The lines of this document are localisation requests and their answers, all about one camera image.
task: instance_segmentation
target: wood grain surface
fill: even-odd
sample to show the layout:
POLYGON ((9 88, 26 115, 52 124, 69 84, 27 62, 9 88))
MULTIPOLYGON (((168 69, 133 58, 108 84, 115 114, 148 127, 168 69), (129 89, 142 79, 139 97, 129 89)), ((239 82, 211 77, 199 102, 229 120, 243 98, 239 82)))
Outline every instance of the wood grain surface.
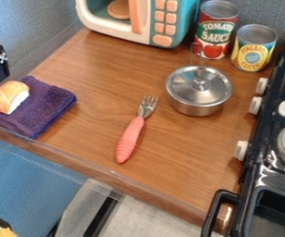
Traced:
POLYGON ((248 108, 258 79, 271 69, 250 73, 234 68, 228 57, 205 60, 230 77, 234 93, 216 114, 188 117, 169 104, 165 82, 190 64, 190 43, 162 49, 81 30, 31 73, 72 91, 78 103, 27 149, 201 224, 216 190, 238 192, 242 164, 233 151, 252 133, 248 108), (158 96, 158 108, 131 159, 120 165, 118 139, 144 95, 158 96), (45 152, 42 143, 73 156, 45 152))

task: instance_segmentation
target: toy can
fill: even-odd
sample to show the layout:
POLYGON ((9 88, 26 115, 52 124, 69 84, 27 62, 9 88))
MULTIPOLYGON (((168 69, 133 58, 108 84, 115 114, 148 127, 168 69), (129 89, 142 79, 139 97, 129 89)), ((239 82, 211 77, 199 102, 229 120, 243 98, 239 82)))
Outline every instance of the toy can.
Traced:
POLYGON ((232 64, 245 71, 264 69, 272 57, 277 40, 277 34, 267 26, 242 26, 237 31, 231 54, 232 64))
POLYGON ((230 37, 238 19, 238 9, 225 1, 201 4, 194 47, 197 55, 219 59, 229 51, 230 37))

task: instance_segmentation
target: tomato sauce label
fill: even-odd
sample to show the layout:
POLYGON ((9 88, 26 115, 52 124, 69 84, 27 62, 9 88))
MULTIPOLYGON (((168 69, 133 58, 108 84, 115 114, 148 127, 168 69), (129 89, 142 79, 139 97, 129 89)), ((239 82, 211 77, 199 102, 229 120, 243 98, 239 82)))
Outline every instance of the tomato sauce label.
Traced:
POLYGON ((197 37, 211 44, 223 44, 230 41, 234 28, 232 22, 207 21, 198 25, 197 37))
POLYGON ((237 18, 213 19, 201 11, 195 35, 195 53, 208 59, 225 56, 229 51, 230 37, 237 18))

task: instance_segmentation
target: oven door handle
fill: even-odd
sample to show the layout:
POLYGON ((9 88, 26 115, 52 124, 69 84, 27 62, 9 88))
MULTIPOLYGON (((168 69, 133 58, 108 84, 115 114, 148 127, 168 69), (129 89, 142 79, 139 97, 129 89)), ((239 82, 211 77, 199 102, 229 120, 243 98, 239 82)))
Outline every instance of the oven door handle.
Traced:
POLYGON ((215 222, 217 220, 219 209, 222 206, 222 204, 231 204, 233 206, 236 206, 238 202, 239 202, 239 196, 237 194, 229 192, 227 190, 218 190, 215 193, 211 207, 209 208, 204 226, 202 228, 201 237, 211 236, 215 222))
POLYGON ((141 6, 140 2, 141 0, 129 0, 131 28, 134 33, 138 34, 143 33, 142 18, 146 17, 142 16, 141 7, 143 6, 141 6))

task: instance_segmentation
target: purple cloth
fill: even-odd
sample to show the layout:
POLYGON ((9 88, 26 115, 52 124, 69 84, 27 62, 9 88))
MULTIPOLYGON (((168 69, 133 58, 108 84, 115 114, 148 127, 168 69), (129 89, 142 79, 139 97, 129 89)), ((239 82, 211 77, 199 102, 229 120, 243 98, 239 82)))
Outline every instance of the purple cloth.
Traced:
POLYGON ((0 126, 36 139, 76 103, 77 97, 32 76, 21 81, 30 87, 30 96, 12 114, 0 113, 0 126))

